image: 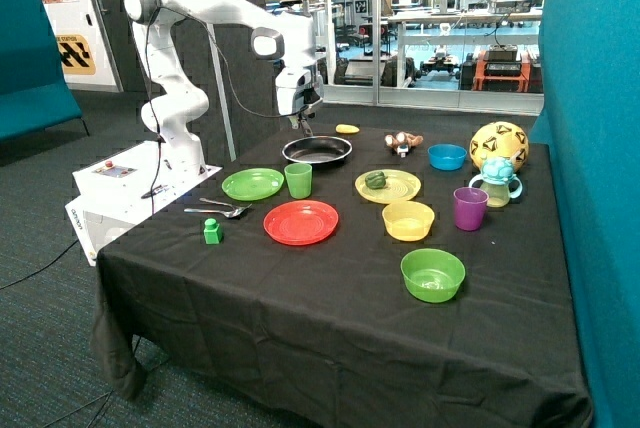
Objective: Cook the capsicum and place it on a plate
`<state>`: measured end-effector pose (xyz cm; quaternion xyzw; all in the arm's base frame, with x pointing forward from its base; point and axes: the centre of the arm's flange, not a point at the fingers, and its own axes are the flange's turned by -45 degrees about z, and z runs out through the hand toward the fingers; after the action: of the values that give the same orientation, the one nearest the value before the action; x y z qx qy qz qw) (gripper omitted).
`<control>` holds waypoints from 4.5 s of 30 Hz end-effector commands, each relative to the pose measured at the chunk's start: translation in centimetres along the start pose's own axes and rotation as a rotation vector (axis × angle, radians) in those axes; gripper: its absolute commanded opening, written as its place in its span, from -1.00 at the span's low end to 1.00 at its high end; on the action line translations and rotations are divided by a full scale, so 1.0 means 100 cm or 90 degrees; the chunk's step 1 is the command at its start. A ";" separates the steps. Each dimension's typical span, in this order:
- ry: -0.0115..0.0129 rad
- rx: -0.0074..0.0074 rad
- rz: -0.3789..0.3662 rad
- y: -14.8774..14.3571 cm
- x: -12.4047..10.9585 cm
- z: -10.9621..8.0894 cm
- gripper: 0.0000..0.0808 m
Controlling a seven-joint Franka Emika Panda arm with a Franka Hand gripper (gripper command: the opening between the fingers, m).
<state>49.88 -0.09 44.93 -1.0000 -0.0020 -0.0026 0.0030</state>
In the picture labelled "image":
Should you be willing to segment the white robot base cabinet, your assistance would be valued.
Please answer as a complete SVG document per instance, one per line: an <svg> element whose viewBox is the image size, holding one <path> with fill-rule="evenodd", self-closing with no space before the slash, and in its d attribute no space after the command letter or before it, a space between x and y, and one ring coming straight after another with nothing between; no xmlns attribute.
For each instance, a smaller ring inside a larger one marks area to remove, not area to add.
<svg viewBox="0 0 640 428"><path fill-rule="evenodd" d="M206 165L189 174L165 144L144 141L74 172L79 196L65 209L88 263L95 265L100 249L219 170Z"/></svg>

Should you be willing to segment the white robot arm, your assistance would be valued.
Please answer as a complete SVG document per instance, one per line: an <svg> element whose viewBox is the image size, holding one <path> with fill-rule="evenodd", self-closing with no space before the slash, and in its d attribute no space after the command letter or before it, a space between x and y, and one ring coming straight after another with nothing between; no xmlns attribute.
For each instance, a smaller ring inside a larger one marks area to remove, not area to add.
<svg viewBox="0 0 640 428"><path fill-rule="evenodd" d="M205 169L200 139L187 125L208 110L209 98L187 78L171 37L172 26L185 18L251 28L255 56L284 63L275 80L281 115L298 120L323 99L313 21L308 16L274 15L247 0L124 0L124 5L144 70L165 91L143 106L142 117L162 138L173 172L198 175Z"/></svg>

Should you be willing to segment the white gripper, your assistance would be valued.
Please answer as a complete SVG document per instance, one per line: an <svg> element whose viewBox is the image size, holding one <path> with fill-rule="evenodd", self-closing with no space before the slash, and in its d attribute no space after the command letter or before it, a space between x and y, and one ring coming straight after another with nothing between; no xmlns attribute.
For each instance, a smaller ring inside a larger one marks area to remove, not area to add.
<svg viewBox="0 0 640 428"><path fill-rule="evenodd" d="M276 100L278 112L282 116L290 116L289 121L293 129L299 128L299 123L305 137L311 137L313 131L304 116L298 113L308 111L312 113L320 106L324 97L323 78L316 68L285 67L276 77Z"/></svg>

